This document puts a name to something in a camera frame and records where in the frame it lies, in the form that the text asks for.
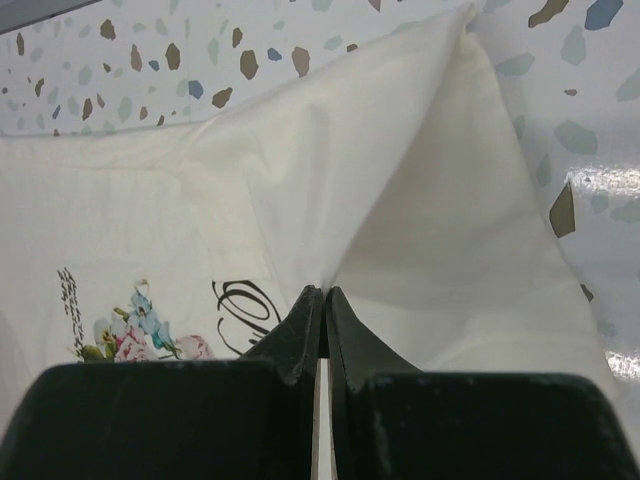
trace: floral print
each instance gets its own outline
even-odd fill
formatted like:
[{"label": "floral print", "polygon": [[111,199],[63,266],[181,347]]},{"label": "floral print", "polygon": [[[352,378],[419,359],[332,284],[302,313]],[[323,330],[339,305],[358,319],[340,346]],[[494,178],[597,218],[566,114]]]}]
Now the floral print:
[{"label": "floral print", "polygon": [[115,307],[110,319],[100,318],[93,325],[95,345],[78,338],[72,352],[82,362],[148,362],[151,360],[206,360],[214,358],[211,348],[200,335],[173,339],[167,321],[160,321],[149,300],[149,282],[134,285],[127,309]]}]

